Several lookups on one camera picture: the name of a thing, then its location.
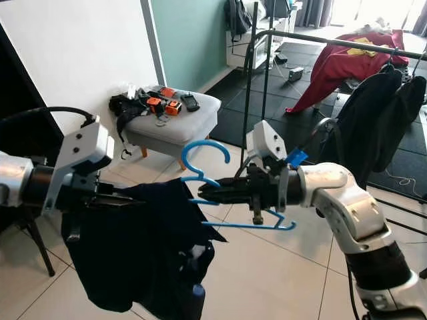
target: teal wall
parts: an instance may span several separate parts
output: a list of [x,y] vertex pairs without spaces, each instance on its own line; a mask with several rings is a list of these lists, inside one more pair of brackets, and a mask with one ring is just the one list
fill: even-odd
[[167,85],[198,90],[227,68],[224,0],[151,0]]

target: yellow cloth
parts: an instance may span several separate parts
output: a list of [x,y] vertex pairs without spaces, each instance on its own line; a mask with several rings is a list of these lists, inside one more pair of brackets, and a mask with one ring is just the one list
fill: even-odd
[[[365,43],[367,45],[373,45],[374,44],[373,42],[369,41],[365,37],[359,38],[359,39],[354,39],[353,42]],[[374,57],[377,54],[377,52],[369,51],[369,50],[363,50],[363,49],[351,48],[351,49],[347,50],[347,54],[349,54],[349,55],[369,55],[370,57]]]

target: orange device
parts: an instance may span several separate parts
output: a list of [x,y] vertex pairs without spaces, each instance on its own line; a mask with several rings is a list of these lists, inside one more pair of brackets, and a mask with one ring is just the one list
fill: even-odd
[[161,99],[151,97],[151,98],[147,99],[147,101],[145,103],[147,103],[149,105],[149,109],[151,110],[152,113],[163,112]]
[[175,95],[175,90],[167,87],[163,87],[159,90],[159,93],[167,98],[172,98]]
[[178,115],[181,112],[181,103],[176,100],[169,101],[166,105],[166,113],[168,115]]

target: red garment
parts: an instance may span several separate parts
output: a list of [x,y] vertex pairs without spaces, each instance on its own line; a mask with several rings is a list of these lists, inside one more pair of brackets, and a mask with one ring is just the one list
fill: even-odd
[[[392,35],[369,32],[364,35],[341,35],[337,39],[353,41],[363,37],[375,45],[388,45],[391,48],[399,47],[404,50],[402,30],[393,30]],[[373,57],[367,54],[349,55],[347,53],[349,49],[340,45],[327,45],[314,64],[310,86],[295,107],[288,108],[285,112],[299,112],[311,107],[325,99],[347,78],[365,80],[379,72],[390,58],[387,53],[377,53]],[[393,56],[392,62],[397,65],[407,65],[409,58]]]

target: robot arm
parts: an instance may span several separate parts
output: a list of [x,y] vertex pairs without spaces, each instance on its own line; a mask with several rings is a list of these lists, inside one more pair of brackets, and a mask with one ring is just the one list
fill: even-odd
[[[290,169],[283,140],[265,121],[248,134],[247,176],[204,185],[199,196],[220,203],[248,203],[254,223],[260,212],[286,204],[316,207],[327,219],[357,282],[371,319],[427,319],[427,292],[407,266],[375,199],[357,186],[352,174],[334,163]],[[34,167],[30,159],[0,152],[1,206],[32,205],[69,209],[76,202],[126,205],[132,199],[111,195],[113,186],[97,180],[97,170],[112,158],[113,141],[99,123],[64,138],[55,168]]]
[[280,211],[286,202],[317,208],[346,256],[368,316],[427,319],[424,282],[408,267],[375,198],[359,188],[345,167],[320,163],[290,169],[283,160],[286,152],[278,155],[283,141],[266,122],[255,125],[247,141],[250,160],[258,166],[247,166],[246,177],[219,180],[220,188],[202,186],[200,197],[220,203],[248,203],[254,212],[270,207]]
[[325,216],[371,319],[425,319],[427,292],[411,271],[375,199],[335,163],[298,168],[302,207]]

